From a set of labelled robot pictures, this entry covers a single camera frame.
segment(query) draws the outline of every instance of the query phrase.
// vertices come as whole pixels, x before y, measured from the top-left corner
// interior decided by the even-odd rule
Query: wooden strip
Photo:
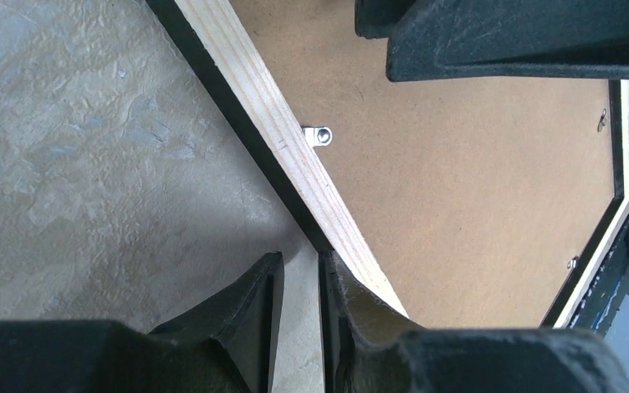
[[[596,275],[597,270],[604,260],[606,252],[611,247],[613,239],[616,237],[618,230],[626,220],[629,212],[629,140],[628,140],[628,114],[629,114],[629,86],[627,81],[621,81],[621,126],[622,126],[622,147],[623,147],[623,202],[613,217],[611,224],[606,229],[606,233],[602,241],[597,246],[596,251],[590,261],[587,263],[585,272],[582,274],[580,281],[572,291],[572,295],[568,299],[568,303],[563,308],[563,313],[557,319],[554,327],[565,328],[568,322],[575,314],[575,310],[590,287],[592,279]]]
[[[227,0],[175,0],[334,249],[355,277],[407,315]]]

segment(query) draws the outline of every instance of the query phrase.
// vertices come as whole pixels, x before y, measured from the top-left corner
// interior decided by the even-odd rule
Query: brown hardboard
[[[392,84],[353,3],[232,0],[410,317],[538,325],[613,196],[607,82]]]

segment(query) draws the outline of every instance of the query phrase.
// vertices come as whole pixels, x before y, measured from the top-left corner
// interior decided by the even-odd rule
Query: wooden board
[[[410,316],[536,326],[613,196],[607,83],[391,84],[349,0],[233,0]]]
[[[406,315],[227,0],[175,0],[324,234],[355,277]]]

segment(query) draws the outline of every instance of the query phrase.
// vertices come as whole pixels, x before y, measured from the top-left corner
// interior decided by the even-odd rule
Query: black plastic part
[[[427,330],[363,287],[334,253],[319,257],[324,388],[365,392],[629,392],[593,333]]]
[[[144,335],[112,321],[0,322],[0,392],[267,393],[283,257]]]
[[[355,0],[355,33],[365,38],[388,38],[416,0]]]
[[[172,0],[147,0],[146,2],[312,246],[317,251],[332,250],[332,245],[322,232],[322,228],[293,187],[242,104],[235,97],[233,90],[218,70],[194,29],[184,19],[177,4]]]
[[[356,12],[359,35],[389,37],[392,82],[629,79],[629,0],[359,0]]]
[[[594,253],[604,239],[606,229],[613,222],[613,217],[616,216],[616,212],[621,207],[623,199],[625,199],[625,188],[623,182],[625,177],[623,175],[623,130],[622,130],[622,118],[621,118],[621,81],[609,80],[609,109],[611,111],[611,156],[613,167],[613,198],[609,202],[609,206],[604,211],[599,223],[595,227],[590,240],[585,244],[585,248],[582,249],[582,253],[579,255],[579,260],[590,261],[594,256]],[[553,327],[557,322],[561,313],[565,311],[565,306],[568,303],[568,299],[572,295],[572,291],[575,290],[577,283],[582,278],[587,268],[587,263],[577,264],[577,267],[572,270],[568,275],[563,286],[560,288],[558,295],[555,297],[553,304],[549,308],[544,319],[541,321],[541,326],[545,328]]]
[[[605,335],[629,293],[629,213],[569,325]]]

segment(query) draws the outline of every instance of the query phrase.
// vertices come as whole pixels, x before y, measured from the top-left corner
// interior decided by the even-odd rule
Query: gray textured floor
[[[316,255],[144,2],[0,2],[0,319],[147,331],[281,250],[275,391],[322,391]]]

